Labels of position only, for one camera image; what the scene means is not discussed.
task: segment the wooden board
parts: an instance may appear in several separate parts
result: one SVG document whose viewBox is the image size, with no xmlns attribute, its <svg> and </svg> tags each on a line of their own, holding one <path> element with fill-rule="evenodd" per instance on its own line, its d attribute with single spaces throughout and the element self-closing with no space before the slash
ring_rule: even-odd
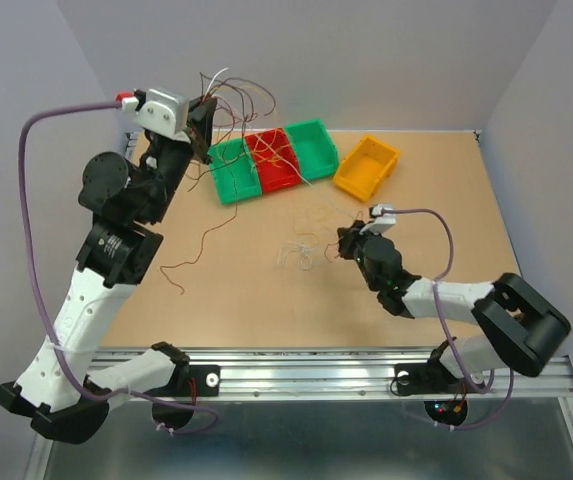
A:
<svg viewBox="0 0 573 480">
<path fill-rule="evenodd" d="M 206 236 L 197 264 L 169 272 L 186 289 L 182 295 L 160 273 L 160 265 L 194 260 L 202 233 L 235 211 L 220 204 L 210 174 L 192 192 L 188 188 L 194 182 L 185 179 L 157 228 L 164 243 L 103 345 L 148 346 L 160 340 L 190 347 L 440 343 L 444 336 L 436 319 L 389 315 L 353 262 L 329 263 L 323 250 L 337 240 L 337 227 L 352 222 L 333 205 L 355 215 L 386 202 L 396 208 L 433 208 L 446 218 L 455 237 L 455 264 L 447 280 L 495 280 L 517 271 L 477 143 L 465 132 L 331 133 L 340 159 L 366 133 L 402 152 L 396 170 L 368 204 L 337 190 L 330 179 L 242 202 L 235 220 Z M 142 139 L 135 158 L 144 148 Z M 196 168 L 191 166 L 189 174 Z M 387 235 L 411 272 L 432 277 L 443 270 L 448 247 L 434 218 L 400 217 Z M 315 244 L 313 268 L 302 270 L 295 253 L 277 265 L 278 252 L 289 241 Z M 456 335 L 479 332 L 476 326 L 451 325 Z"/>
</svg>

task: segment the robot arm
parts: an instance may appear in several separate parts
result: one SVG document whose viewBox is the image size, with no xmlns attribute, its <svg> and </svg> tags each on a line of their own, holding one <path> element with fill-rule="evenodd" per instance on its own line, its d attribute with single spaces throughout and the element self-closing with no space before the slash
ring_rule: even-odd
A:
<svg viewBox="0 0 573 480">
<path fill-rule="evenodd" d="M 45 438 L 82 443 L 102 425 L 127 394 L 90 400 L 66 373 L 95 395 L 122 389 L 180 391 L 189 358 L 166 343 L 101 371 L 88 371 L 93 354 L 123 303 L 142 281 L 163 237 L 144 225 L 161 221 L 191 160 L 207 155 L 217 100 L 191 102 L 163 90 L 120 94 L 122 111 L 135 115 L 150 145 L 139 165 L 105 152 L 83 173 L 79 203 L 93 213 L 93 225 L 77 255 L 70 289 L 53 323 L 59 341 L 47 337 L 28 368 L 14 382 L 0 385 L 0 405 L 31 418 Z M 63 355 L 70 372 L 57 358 Z"/>
<path fill-rule="evenodd" d="M 376 205 L 368 223 L 356 220 L 340 228 L 339 254 L 354 260 L 384 309 L 407 318 L 437 317 L 433 281 L 402 266 L 395 244 L 382 236 L 395 225 L 390 205 Z M 505 273 L 495 282 L 439 283 L 439 307 L 445 318 L 478 324 L 484 335 L 456 339 L 464 366 L 474 373 L 509 367 L 522 375 L 539 375 L 570 333 L 568 320 L 520 276 Z M 464 375 L 447 342 L 426 365 L 398 365 L 408 378 L 400 395 L 437 393 Z"/>
</svg>

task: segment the gray wall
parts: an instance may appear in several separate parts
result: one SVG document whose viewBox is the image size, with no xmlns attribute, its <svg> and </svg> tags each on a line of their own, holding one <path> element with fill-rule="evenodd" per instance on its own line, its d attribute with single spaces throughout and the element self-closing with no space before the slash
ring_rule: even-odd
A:
<svg viewBox="0 0 573 480">
<path fill-rule="evenodd" d="M 231 67 L 282 123 L 481 128 L 555 0 L 57 0 L 106 92 Z"/>
<path fill-rule="evenodd" d="M 0 383 L 17 378 L 43 338 L 17 200 L 20 128 L 36 111 L 104 98 L 53 1 L 0 1 Z M 56 120 L 29 138 L 29 201 L 50 312 L 59 307 L 90 223 L 76 201 L 81 170 L 116 140 L 110 113 Z M 26 419 L 0 408 L 0 479 L 23 478 L 32 440 Z"/>
<path fill-rule="evenodd" d="M 482 135 L 524 276 L 573 323 L 573 0 L 560 0 Z M 573 335 L 566 345 L 573 361 Z"/>
</svg>

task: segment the purple cable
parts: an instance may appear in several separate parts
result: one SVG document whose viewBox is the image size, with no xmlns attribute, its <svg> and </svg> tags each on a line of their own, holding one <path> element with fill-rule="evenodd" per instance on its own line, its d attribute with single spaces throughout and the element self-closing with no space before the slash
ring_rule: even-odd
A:
<svg viewBox="0 0 573 480">
<path fill-rule="evenodd" d="M 69 115 L 72 113 L 93 112 L 97 110 L 111 110 L 117 108 L 121 108 L 120 101 L 105 101 L 105 102 L 89 103 L 82 105 L 73 105 L 70 107 L 55 108 L 53 110 L 46 110 L 44 112 L 37 113 L 32 117 L 30 117 L 22 127 L 22 131 L 19 136 L 19 152 L 18 152 L 18 162 L 17 162 L 17 167 L 19 169 L 19 203 L 22 212 L 24 237 L 26 240 L 26 257 L 28 260 L 28 274 L 30 277 L 30 285 L 33 290 L 33 296 L 35 297 L 35 303 L 37 304 L 37 310 L 39 311 L 39 315 L 42 319 L 42 322 L 44 323 L 44 328 L 46 329 L 46 335 L 48 336 L 48 339 L 55 346 L 60 346 L 60 342 L 59 338 L 57 338 L 57 333 L 55 332 L 55 328 L 53 327 L 53 324 L 50 321 L 50 318 L 48 317 L 48 312 L 46 311 L 46 305 L 44 304 L 44 299 L 42 297 L 42 293 L 39 288 L 39 282 L 37 280 L 37 270 L 35 268 L 35 253 L 33 249 L 33 234 L 30 226 L 28 201 L 26 198 L 26 140 L 28 138 L 28 132 L 30 131 L 33 125 L 35 125 L 37 122 L 45 118 L 58 117 L 61 115 Z M 162 400 L 142 392 L 129 392 L 125 388 L 120 388 L 106 395 L 95 395 L 94 393 L 86 390 L 83 387 L 83 385 L 79 381 L 77 381 L 75 375 L 68 366 L 68 362 L 66 361 L 66 357 L 64 356 L 62 351 L 57 348 L 53 349 L 53 351 L 55 353 L 55 356 L 57 357 L 59 366 L 66 379 L 70 382 L 73 388 L 77 390 L 77 392 L 79 392 L 79 394 L 82 397 L 88 400 L 94 402 L 105 402 L 108 399 L 114 397 L 115 395 L 125 393 L 133 397 L 141 398 L 143 400 L 148 400 L 149 402 L 152 403 L 164 405 L 166 407 L 176 408 L 178 410 L 191 410 L 193 412 L 206 412 L 213 416 L 213 421 L 210 422 L 208 425 L 195 428 L 193 430 L 178 431 L 175 432 L 176 434 L 201 432 L 209 429 L 210 427 L 215 425 L 215 423 L 217 423 L 217 421 L 219 420 L 219 415 L 217 414 L 217 411 L 212 408 L 198 407 L 193 405 L 183 405 L 181 403 Z"/>
<path fill-rule="evenodd" d="M 444 334 L 446 335 L 446 340 L 448 341 L 448 345 L 450 346 L 451 350 L 453 351 L 453 355 L 455 357 L 455 360 L 457 361 L 457 365 L 459 366 L 460 370 L 462 371 L 462 374 L 464 375 L 464 379 L 466 380 L 466 383 L 477 393 L 480 394 L 484 394 L 484 393 L 488 393 L 491 389 L 491 387 L 493 386 L 493 382 L 495 381 L 495 370 L 491 370 L 490 372 L 490 377 L 488 379 L 488 383 L 486 384 L 486 386 L 484 388 L 480 388 L 471 378 L 471 374 L 468 371 L 468 369 L 466 368 L 466 366 L 464 365 L 464 360 L 462 359 L 462 356 L 460 355 L 459 351 L 457 350 L 457 347 L 455 346 L 455 340 L 453 339 L 453 335 L 450 333 L 450 329 L 448 328 L 448 324 L 446 323 L 446 316 L 444 315 L 444 308 L 442 306 L 442 302 L 439 299 L 439 291 L 438 291 L 438 285 L 439 282 L 446 277 L 446 275 L 448 275 L 451 271 L 451 269 L 453 268 L 453 261 L 455 258 L 455 242 L 453 240 L 453 233 L 450 231 L 450 227 L 448 226 L 448 224 L 446 223 L 446 220 L 444 220 L 444 217 L 442 217 L 438 212 L 436 212 L 435 210 L 431 210 L 430 208 L 410 208 L 410 209 L 405 209 L 405 210 L 385 210 L 385 213 L 392 213 L 392 214 L 399 214 L 399 215 L 405 215 L 405 214 L 410 214 L 410 213 L 428 213 L 432 216 L 434 216 L 435 218 L 437 218 L 437 220 L 439 220 L 439 222 L 442 224 L 442 227 L 444 227 L 444 231 L 446 232 L 446 236 L 448 237 L 448 264 L 446 265 L 446 268 L 444 269 L 444 271 L 442 273 L 440 273 L 439 275 L 437 275 L 434 280 L 433 280 L 433 297 L 435 299 L 435 308 L 437 310 L 437 316 L 439 317 L 439 323 L 442 326 L 442 329 L 444 330 Z M 513 386 L 515 383 L 515 372 L 513 372 L 513 370 L 510 370 L 510 381 L 508 384 L 508 390 L 506 391 L 506 397 L 504 398 L 504 401 L 502 402 L 501 406 L 497 409 L 497 411 L 495 413 L 493 413 L 492 415 L 489 415 L 488 417 L 486 417 L 483 420 L 480 420 L 478 422 L 472 423 L 470 425 L 463 425 L 463 426 L 459 426 L 459 427 L 453 427 L 455 430 L 473 430 L 475 428 L 479 428 L 479 427 L 483 427 L 484 425 L 488 425 L 490 422 L 496 420 L 506 409 L 506 406 L 508 405 L 508 402 L 510 401 L 510 397 L 513 394 Z"/>
<path fill-rule="evenodd" d="M 475 423 L 471 423 L 470 425 L 459 425 L 459 426 L 446 425 L 445 423 L 431 422 L 430 420 L 426 419 L 425 417 L 420 417 L 419 415 L 415 415 L 414 413 L 405 412 L 405 414 L 408 415 L 409 417 L 413 417 L 413 418 L 416 418 L 417 420 L 421 420 L 422 422 L 431 423 L 431 424 L 434 424 L 435 426 L 441 425 L 442 427 L 452 429 L 452 430 L 459 430 L 459 431 L 475 430 L 476 428 L 485 427 L 489 423 L 497 420 L 497 417 L 499 417 L 502 413 L 504 413 L 504 410 L 506 410 L 506 407 L 508 406 L 508 402 L 510 401 L 510 397 L 513 394 L 513 387 L 514 386 L 515 386 L 515 372 L 510 370 L 509 379 L 508 379 L 508 390 L 506 391 L 506 396 L 504 397 L 504 400 L 502 400 L 502 404 L 499 406 L 499 408 L 497 410 L 495 410 L 495 412 L 493 414 L 491 414 L 491 415 L 487 416 L 486 418 L 479 420 Z"/>
<path fill-rule="evenodd" d="M 446 265 L 446 268 L 444 269 L 444 271 L 442 273 L 440 273 L 439 275 L 437 275 L 433 279 L 433 297 L 435 298 L 435 308 L 437 310 L 437 317 L 439 318 L 439 323 L 442 325 L 442 330 L 444 330 L 444 334 L 446 335 L 446 340 L 448 341 L 448 345 L 450 346 L 451 350 L 453 351 L 453 355 L 455 357 L 455 360 L 457 361 L 457 365 L 459 366 L 460 370 L 462 371 L 462 374 L 464 375 L 464 379 L 466 380 L 466 383 L 476 393 L 484 394 L 484 393 L 490 392 L 491 387 L 493 386 L 493 382 L 495 381 L 495 371 L 491 370 L 490 377 L 488 379 L 488 383 L 486 384 L 485 387 L 479 387 L 479 385 L 477 385 L 473 381 L 473 379 L 471 377 L 471 373 L 468 371 L 468 369 L 464 365 L 464 360 L 462 359 L 462 356 L 460 355 L 459 350 L 457 350 L 457 347 L 455 346 L 455 340 L 453 339 L 453 335 L 450 333 L 450 329 L 448 328 L 448 323 L 446 323 L 446 316 L 444 315 L 444 308 L 442 306 L 441 300 L 439 299 L 438 284 L 444 277 L 446 277 L 446 275 L 448 275 L 450 273 L 451 269 L 453 268 L 453 261 L 455 259 L 455 241 L 453 240 L 453 233 L 450 231 L 450 227 L 446 223 L 446 220 L 444 220 L 444 217 L 442 217 L 441 214 L 439 214 L 435 210 L 431 210 L 430 208 L 410 208 L 410 209 L 406 209 L 406 210 L 385 210 L 384 212 L 385 213 L 392 213 L 392 214 L 399 214 L 399 215 L 405 215 L 405 214 L 410 214 L 410 213 L 428 213 L 428 214 L 434 216 L 435 218 L 437 218 L 437 220 L 439 220 L 439 222 L 442 224 L 442 227 L 444 227 L 444 231 L 446 232 L 446 236 L 448 237 L 448 264 Z"/>
</svg>

